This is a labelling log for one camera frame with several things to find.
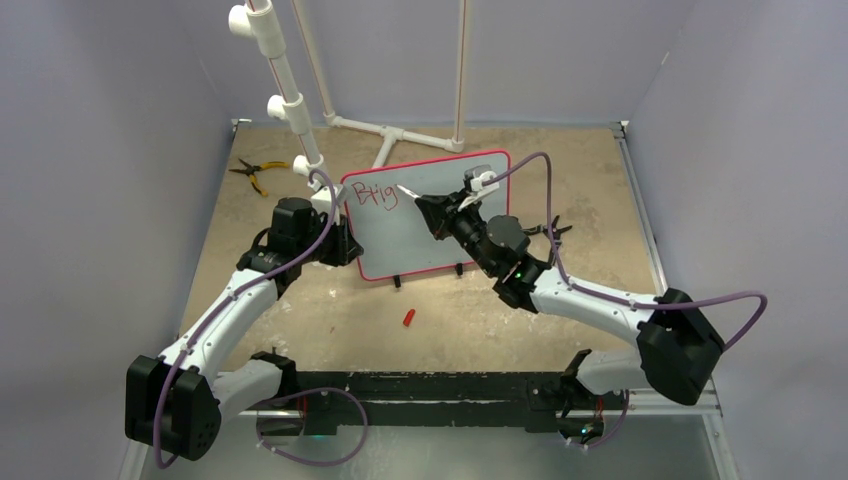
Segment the whiteboard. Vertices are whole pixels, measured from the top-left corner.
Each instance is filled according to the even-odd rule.
[[[395,185],[419,195],[445,195],[461,189],[465,171],[480,165],[503,173],[510,166],[509,154],[491,150],[345,175],[341,181],[347,190],[345,211],[354,238],[365,250],[357,258],[362,278],[381,280],[471,263],[456,240],[433,238],[412,198]],[[509,177],[480,207],[484,220],[507,213]]]

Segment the red whiteboard frame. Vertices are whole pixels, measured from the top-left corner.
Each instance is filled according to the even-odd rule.
[[[426,164],[430,164],[430,163],[448,162],[448,161],[451,161],[451,160],[459,160],[459,159],[462,159],[462,158],[478,157],[478,156],[489,155],[489,154],[493,154],[493,153],[502,153],[502,154],[506,155],[507,170],[512,168],[512,157],[509,156],[509,152],[507,152],[506,150],[503,150],[503,149],[494,149],[494,150],[484,150],[484,151],[481,151],[481,152],[466,153],[466,154],[463,154],[463,155],[452,155],[450,157],[433,158],[433,159],[430,159],[430,160],[420,160],[420,161],[417,161],[417,162],[399,163],[397,165],[389,165],[389,166],[378,167],[378,168],[369,168],[368,170],[356,170],[356,171],[348,172],[348,173],[344,174],[344,176],[341,178],[341,180],[339,180],[339,183],[342,184],[342,183],[345,182],[345,180],[347,180],[348,177],[353,177],[355,175],[363,175],[363,174],[373,173],[373,172],[382,172],[382,171],[386,171],[386,170],[395,170],[395,169],[398,169],[398,168],[414,167],[416,165],[426,165]],[[506,214],[507,215],[509,215],[509,204],[510,204],[510,198],[511,198],[510,197],[511,184],[512,184],[512,179],[511,179],[511,175],[510,175],[510,176],[506,177]],[[345,215],[347,215],[348,222],[350,222],[350,232],[351,232],[351,234],[353,234],[353,238],[356,238],[356,229],[354,228],[353,220],[350,217],[350,211],[347,208],[347,202],[345,202]],[[464,262],[463,265],[470,265],[470,264],[473,264],[473,263],[474,263],[474,261],[471,260],[471,261],[468,261],[468,262]],[[394,277],[393,275],[387,275],[385,277],[375,277],[375,278],[366,277],[365,273],[362,271],[362,262],[360,261],[360,259],[358,257],[356,259],[356,265],[359,268],[359,276],[362,277],[363,280],[366,280],[368,282],[377,282],[377,281],[380,281],[380,280],[386,280],[388,278]],[[421,273],[434,272],[434,271],[437,271],[437,270],[444,270],[446,268],[453,268],[455,265],[456,264],[452,263],[450,265],[442,265],[442,266],[438,266],[438,267],[423,268],[421,270],[413,270],[411,272],[401,273],[399,275],[402,276],[402,277],[407,276],[407,275],[418,275],[418,274],[421,274]]]

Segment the floor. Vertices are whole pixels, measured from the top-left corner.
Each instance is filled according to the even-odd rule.
[[[450,129],[421,133],[449,137]],[[340,129],[315,136],[338,181],[349,171],[367,169],[381,138]],[[543,150],[553,160],[554,214],[564,236],[563,258],[579,278],[638,292],[653,292],[650,263],[631,200],[618,147],[608,129],[474,128],[465,152],[507,150],[513,162]],[[291,161],[300,145],[287,127],[241,128],[229,158],[251,163]],[[444,157],[443,150],[400,142],[388,164]],[[544,163],[514,175],[511,213],[523,225],[544,220]],[[267,198],[244,176],[227,173],[195,275],[183,319],[187,330],[217,297],[254,235],[270,224],[277,199],[308,198],[304,178],[290,170],[259,174]],[[543,237],[531,252],[547,256]],[[400,290],[391,281],[366,282],[356,265],[330,269],[306,265],[285,296],[248,331],[224,370],[243,365],[257,351],[295,359],[300,370],[532,371],[562,370],[584,348],[609,350],[624,342],[562,317],[533,315],[499,302],[494,282],[479,270],[457,278],[452,271],[410,277]],[[406,312],[416,309],[409,328]]]

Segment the wall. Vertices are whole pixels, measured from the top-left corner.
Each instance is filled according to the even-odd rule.
[[[848,3],[700,1],[628,141],[672,284],[761,288],[716,381],[744,478],[848,468]],[[710,310],[727,338],[752,304]]]
[[[178,327],[229,125],[169,3],[0,4],[0,478],[116,478]]]
[[[312,0],[311,25],[336,111],[358,120],[453,120],[459,0]],[[586,123],[630,118],[694,0],[472,2],[467,117]],[[234,0],[177,4],[232,117],[268,120],[275,93],[255,42],[227,28]],[[291,3],[275,2],[316,122],[317,89]]]

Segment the red handwriting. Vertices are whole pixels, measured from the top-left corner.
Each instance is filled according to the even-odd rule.
[[[373,201],[375,206],[382,206],[387,212],[390,212],[399,203],[395,187],[382,188],[375,183],[372,188],[362,182],[356,182],[351,187],[353,187],[353,193],[356,194],[356,199],[359,200],[360,205]]]

